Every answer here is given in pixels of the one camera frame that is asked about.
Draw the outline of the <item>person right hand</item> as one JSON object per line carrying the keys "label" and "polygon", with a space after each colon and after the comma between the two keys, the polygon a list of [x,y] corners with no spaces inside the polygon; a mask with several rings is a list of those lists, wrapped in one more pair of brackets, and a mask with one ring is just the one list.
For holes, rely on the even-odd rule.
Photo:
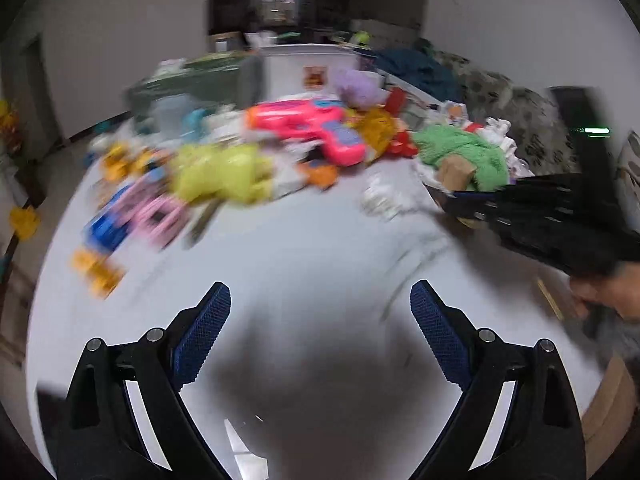
{"label": "person right hand", "polygon": [[626,321],[638,321],[640,316],[640,268],[638,263],[621,263],[605,278],[571,278],[570,291],[574,308],[580,318],[587,315],[587,304],[602,304],[617,312]]}

